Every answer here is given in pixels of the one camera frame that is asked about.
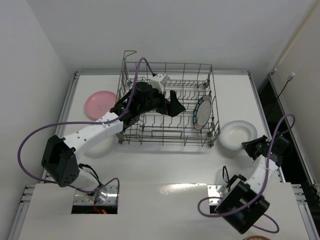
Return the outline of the white deep plate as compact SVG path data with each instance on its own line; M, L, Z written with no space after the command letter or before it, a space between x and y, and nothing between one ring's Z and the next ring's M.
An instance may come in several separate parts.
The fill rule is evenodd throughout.
M242 143L250 142L257 136L257 129L252 123L245 120L234 120L221 128L218 139L223 147L232 151L239 151L244 148Z

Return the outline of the white plate with green rim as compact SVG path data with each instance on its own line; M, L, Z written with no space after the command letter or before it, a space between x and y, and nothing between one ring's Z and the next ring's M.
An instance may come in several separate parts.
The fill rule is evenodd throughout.
M212 113L212 99L208 95L202 96L196 103L192 113L192 124L196 130L202 130L208 123Z

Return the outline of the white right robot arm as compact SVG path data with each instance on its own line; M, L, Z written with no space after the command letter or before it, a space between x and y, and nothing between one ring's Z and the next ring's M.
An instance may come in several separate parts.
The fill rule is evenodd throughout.
M270 203L263 196L270 177L282 165L282 154L291 145L283 135L268 141L266 136L243 142L242 147L250 158L257 161L256 169L249 178L234 175L228 182L225 197L215 208L219 215L240 234L244 234L268 210Z

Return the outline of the white plate under left arm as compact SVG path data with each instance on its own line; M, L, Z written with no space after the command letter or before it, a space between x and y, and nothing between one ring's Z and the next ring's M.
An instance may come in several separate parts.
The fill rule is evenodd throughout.
M89 149L84 155L88 158L98 159L106 156L114 146L115 137L109 137Z

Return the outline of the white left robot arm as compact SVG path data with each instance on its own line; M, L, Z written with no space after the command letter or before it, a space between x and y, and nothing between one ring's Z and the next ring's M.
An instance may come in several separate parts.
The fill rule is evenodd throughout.
M125 131L145 113L155 111L173 118L185 110L174 90L166 99L162 83L139 81L97 121L72 134L50 137L41 165L61 188L94 194L103 184L94 170L79 162L88 150Z

